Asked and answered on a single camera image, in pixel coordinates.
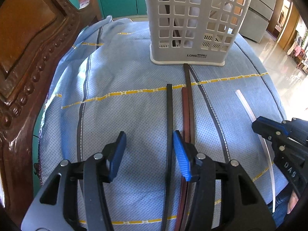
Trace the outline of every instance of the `tiled floor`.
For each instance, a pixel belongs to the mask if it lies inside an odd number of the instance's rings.
[[[265,33],[259,44],[246,39],[271,76],[287,114],[308,120],[308,78],[296,68],[295,61]]]

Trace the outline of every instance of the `white plastic basket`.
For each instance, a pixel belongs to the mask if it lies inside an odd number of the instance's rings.
[[[146,0],[151,61],[223,66],[251,0]]]

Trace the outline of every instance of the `basket base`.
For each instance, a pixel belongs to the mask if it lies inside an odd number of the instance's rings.
[[[218,66],[222,67],[224,66],[225,62],[223,61],[222,63],[219,62],[208,62],[208,61],[156,61],[153,58],[152,55],[152,44],[150,44],[150,58],[151,62],[153,62],[156,65],[183,65],[184,63],[191,64],[191,65],[204,65],[204,66]]]

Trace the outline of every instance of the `metal screw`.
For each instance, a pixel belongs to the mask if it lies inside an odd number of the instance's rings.
[[[103,158],[103,154],[102,153],[96,153],[93,157],[94,157],[95,160],[100,160],[100,159]]]
[[[61,162],[60,162],[60,165],[61,165],[62,167],[67,166],[67,165],[68,165],[68,160],[63,160],[63,161],[61,161]]]
[[[199,160],[204,160],[204,159],[206,158],[206,155],[203,154],[203,153],[198,153],[198,154],[197,154],[197,158],[198,158]]]
[[[232,160],[232,161],[231,161],[231,165],[234,166],[234,167],[237,167],[237,166],[240,165],[240,164],[238,163],[237,160]]]

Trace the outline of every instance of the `wooden chair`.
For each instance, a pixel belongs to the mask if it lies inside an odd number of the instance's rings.
[[[97,0],[79,0],[79,10],[68,0],[0,2],[0,189],[20,227],[33,200],[33,128],[55,69],[102,16]]]

